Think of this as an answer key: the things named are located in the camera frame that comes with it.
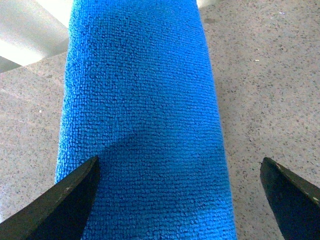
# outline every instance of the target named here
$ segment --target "microfiber towel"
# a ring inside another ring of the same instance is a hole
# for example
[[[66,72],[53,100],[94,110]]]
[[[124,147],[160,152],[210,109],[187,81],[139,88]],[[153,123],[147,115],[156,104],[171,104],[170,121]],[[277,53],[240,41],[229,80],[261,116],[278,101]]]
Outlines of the microfiber towel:
[[[83,240],[234,240],[195,0],[74,0],[56,182],[98,155]]]

